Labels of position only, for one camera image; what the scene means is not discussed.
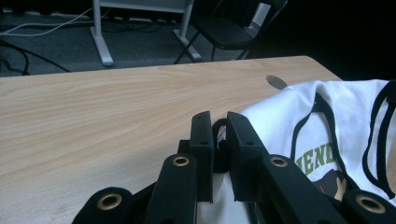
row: wooden tabletop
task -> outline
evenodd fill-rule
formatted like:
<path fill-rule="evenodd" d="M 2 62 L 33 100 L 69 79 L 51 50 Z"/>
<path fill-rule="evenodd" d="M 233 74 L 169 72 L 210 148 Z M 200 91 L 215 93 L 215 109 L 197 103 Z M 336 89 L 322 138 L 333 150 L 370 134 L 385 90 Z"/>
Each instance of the wooden tabletop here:
<path fill-rule="evenodd" d="M 71 223 L 98 190 L 136 193 L 212 120 L 288 84 L 338 78 L 301 57 L 0 78 L 0 223 Z"/>

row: white table leg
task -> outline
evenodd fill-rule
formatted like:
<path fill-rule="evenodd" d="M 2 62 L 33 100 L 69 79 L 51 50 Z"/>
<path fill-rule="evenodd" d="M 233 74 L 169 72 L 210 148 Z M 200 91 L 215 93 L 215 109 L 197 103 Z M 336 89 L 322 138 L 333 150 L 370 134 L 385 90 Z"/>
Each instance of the white table leg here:
<path fill-rule="evenodd" d="M 91 32 L 92 32 L 93 40 L 95 41 L 96 47 L 99 51 L 102 64 L 107 67 L 113 66 L 114 65 L 113 59 L 111 58 L 106 42 L 102 36 L 100 0 L 93 0 L 93 22 L 94 22 L 94 26 L 91 27 Z"/>
<path fill-rule="evenodd" d="M 184 46 L 189 44 L 189 40 L 186 38 L 187 28 L 189 26 L 190 16 L 192 12 L 192 5 L 194 0 L 186 0 L 186 5 L 184 6 L 183 18 L 181 19 L 180 30 L 174 30 L 174 34 L 180 43 Z M 193 46 L 189 47 L 189 53 L 194 58 L 195 61 L 199 62 L 202 60 L 201 55 L 196 51 Z"/>

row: dark background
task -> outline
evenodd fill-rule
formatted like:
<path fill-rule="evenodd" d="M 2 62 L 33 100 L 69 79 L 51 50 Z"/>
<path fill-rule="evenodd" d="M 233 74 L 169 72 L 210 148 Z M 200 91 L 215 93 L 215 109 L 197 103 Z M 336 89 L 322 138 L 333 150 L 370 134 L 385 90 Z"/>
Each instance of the dark background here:
<path fill-rule="evenodd" d="M 207 14 L 218 1 L 195 0 L 193 14 Z M 220 12 L 247 20 L 240 5 L 226 0 Z M 248 58 L 307 55 L 344 80 L 396 78 L 396 7 L 393 1 L 289 0 L 272 26 L 259 38 Z M 79 14 L 92 0 L 0 0 L 1 7 L 22 13 L 36 10 Z M 118 10 L 124 17 L 176 18 L 178 15 Z"/>

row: gold grommet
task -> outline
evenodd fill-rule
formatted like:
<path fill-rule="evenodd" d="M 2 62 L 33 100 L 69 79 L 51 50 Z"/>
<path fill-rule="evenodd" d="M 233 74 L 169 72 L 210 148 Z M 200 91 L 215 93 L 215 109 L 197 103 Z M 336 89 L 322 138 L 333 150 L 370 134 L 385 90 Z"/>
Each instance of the gold grommet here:
<path fill-rule="evenodd" d="M 105 200 L 109 199 L 109 198 L 115 198 L 115 202 L 106 203 Z M 118 193 L 110 193 L 110 194 L 103 196 L 99 200 L 97 206 L 99 209 L 106 211 L 106 210 L 111 210 L 111 209 L 119 206 L 121 202 L 122 202 L 122 196 L 120 196 Z"/>
<path fill-rule="evenodd" d="M 185 166 L 190 163 L 190 160 L 187 157 L 176 157 L 173 159 L 172 163 L 175 166 Z"/>
<path fill-rule="evenodd" d="M 277 166 L 277 167 L 286 167 L 286 166 L 288 165 L 288 162 L 285 161 L 285 160 L 283 160 L 283 159 L 280 158 L 280 157 L 272 157 L 272 158 L 270 159 L 270 162 L 271 162 L 274 166 Z"/>
<path fill-rule="evenodd" d="M 376 213 L 376 214 L 384 214 L 387 209 L 385 206 L 377 201 L 376 199 L 364 196 L 364 195 L 358 195 L 356 197 L 356 202 L 358 205 L 364 209 L 366 209 L 369 212 Z"/>

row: chair leg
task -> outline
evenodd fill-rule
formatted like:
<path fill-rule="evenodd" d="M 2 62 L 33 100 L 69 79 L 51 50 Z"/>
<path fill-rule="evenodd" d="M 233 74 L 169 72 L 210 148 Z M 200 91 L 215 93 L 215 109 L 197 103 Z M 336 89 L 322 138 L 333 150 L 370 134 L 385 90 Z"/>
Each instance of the chair leg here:
<path fill-rule="evenodd" d="M 211 59 L 212 59 L 212 62 L 214 62 L 214 61 L 215 61 L 215 51 L 216 51 L 216 47 L 215 47 L 215 46 L 213 46 L 213 49 L 212 49 L 212 57 L 211 57 Z"/>
<path fill-rule="evenodd" d="M 239 56 L 236 58 L 236 60 L 241 60 L 247 53 L 248 53 L 248 49 L 244 49 L 244 51 L 242 51 L 242 53 L 239 54 Z"/>
<path fill-rule="evenodd" d="M 189 53 L 189 48 L 192 45 L 192 43 L 195 41 L 195 39 L 198 37 L 198 35 L 199 35 L 199 32 L 196 32 L 195 35 L 190 40 L 189 44 L 187 44 L 187 46 L 183 45 L 183 51 L 181 51 L 181 53 L 178 55 L 178 57 L 175 60 L 174 64 L 177 64 L 180 61 L 180 59 L 183 57 L 184 54 L 187 54 L 187 56 L 189 56 L 189 58 L 194 62 L 194 58 Z"/>

